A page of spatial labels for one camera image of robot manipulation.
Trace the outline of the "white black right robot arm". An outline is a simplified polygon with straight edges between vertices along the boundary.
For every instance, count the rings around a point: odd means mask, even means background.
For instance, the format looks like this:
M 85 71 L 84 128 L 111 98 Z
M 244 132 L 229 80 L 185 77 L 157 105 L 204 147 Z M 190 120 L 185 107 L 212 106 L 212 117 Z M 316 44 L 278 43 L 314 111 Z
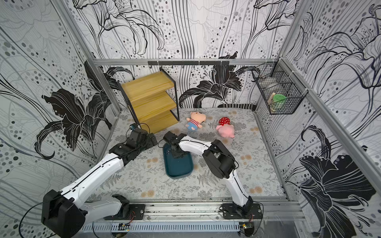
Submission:
M 176 159 L 187 153 L 202 156 L 212 174 L 225 181 L 235 205 L 247 208 L 253 204 L 253 199 L 246 193 L 239 179 L 238 162 L 220 140 L 201 141 L 183 133 L 175 135 L 170 131 L 163 139 Z

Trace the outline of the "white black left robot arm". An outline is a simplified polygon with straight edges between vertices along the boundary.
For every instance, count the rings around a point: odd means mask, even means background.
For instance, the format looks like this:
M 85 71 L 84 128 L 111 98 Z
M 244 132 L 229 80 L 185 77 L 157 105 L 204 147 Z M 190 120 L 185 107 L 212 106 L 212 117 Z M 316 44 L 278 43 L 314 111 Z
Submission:
M 92 169 L 60 191 L 51 190 L 43 198 L 41 222 L 61 238 L 71 238 L 81 228 L 99 219 L 136 219 L 143 206 L 134 209 L 130 201 L 115 194 L 110 198 L 90 202 L 89 196 L 110 176 L 124 168 L 141 152 L 157 145 L 153 133 L 130 126 L 124 143 L 113 146 Z

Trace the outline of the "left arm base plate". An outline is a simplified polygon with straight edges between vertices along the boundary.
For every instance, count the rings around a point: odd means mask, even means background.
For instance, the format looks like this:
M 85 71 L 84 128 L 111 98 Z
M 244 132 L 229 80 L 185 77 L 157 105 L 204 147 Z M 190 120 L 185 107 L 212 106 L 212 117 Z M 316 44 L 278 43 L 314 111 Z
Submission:
M 107 216 L 105 220 L 128 220 L 128 221 L 140 221 L 143 220 L 145 213 L 145 204 L 125 204 L 122 205 L 120 211 L 113 216 Z

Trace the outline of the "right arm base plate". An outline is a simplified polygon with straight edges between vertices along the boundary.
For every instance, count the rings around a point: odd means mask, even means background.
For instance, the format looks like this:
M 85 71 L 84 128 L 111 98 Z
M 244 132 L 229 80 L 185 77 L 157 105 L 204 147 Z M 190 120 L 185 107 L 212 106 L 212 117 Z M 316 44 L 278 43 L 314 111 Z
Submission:
M 240 207 L 234 203 L 223 203 L 219 210 L 225 220 L 260 220 L 263 217 L 262 207 L 258 203 L 249 204 L 247 207 Z

